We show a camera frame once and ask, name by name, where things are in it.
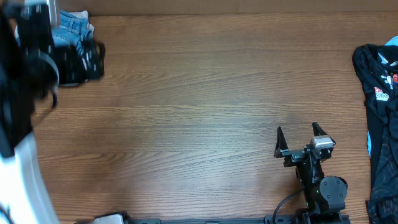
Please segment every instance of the black cloth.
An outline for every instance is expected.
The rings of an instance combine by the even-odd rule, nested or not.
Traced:
[[[398,223],[398,47],[358,47],[353,65],[366,97],[371,139],[369,219]]]

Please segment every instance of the wood grain surface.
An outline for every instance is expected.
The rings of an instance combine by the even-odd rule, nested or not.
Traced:
[[[348,182],[343,214],[367,223],[367,124],[351,56],[398,34],[397,19],[397,12],[92,17],[107,46],[105,78],[61,89],[58,108],[35,127],[59,218],[271,214],[299,188],[294,168],[273,158],[277,127],[301,149],[317,121],[337,142],[322,166]],[[304,206],[297,197],[280,213]]]
[[[62,10],[69,12],[87,10],[92,16],[363,12],[398,9],[398,2],[395,0],[58,0],[58,2]]]

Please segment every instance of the blue jeans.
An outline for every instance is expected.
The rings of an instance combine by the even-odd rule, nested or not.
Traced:
[[[52,29],[52,37],[55,46],[65,46],[73,44],[77,52],[83,55],[83,40],[91,40],[93,32],[87,29],[88,19],[80,19],[76,16],[60,11],[60,27]]]

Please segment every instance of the red printed logo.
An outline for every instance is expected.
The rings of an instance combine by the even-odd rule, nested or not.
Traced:
[[[383,93],[383,91],[381,89],[379,89],[378,87],[374,87],[374,92],[375,93]]]

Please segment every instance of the white fabric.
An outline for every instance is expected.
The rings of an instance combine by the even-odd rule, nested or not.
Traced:
[[[19,34],[18,34],[18,26],[15,27],[15,33],[14,33],[14,35],[15,35],[15,39],[18,39],[18,37],[19,37]]]
[[[88,12],[87,11],[82,11],[82,12],[69,12],[70,14],[76,16],[77,18],[81,19],[88,19]],[[94,26],[91,24],[87,25],[87,29],[91,30],[94,32]]]

